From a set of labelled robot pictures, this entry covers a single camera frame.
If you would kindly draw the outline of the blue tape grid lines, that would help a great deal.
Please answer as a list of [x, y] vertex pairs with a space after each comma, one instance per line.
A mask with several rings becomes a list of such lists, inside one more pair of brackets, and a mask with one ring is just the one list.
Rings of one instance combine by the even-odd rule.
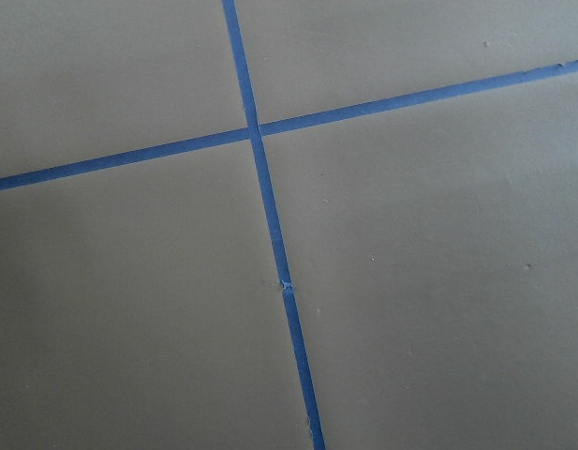
[[578, 1], [0, 1], [0, 449], [578, 449]]

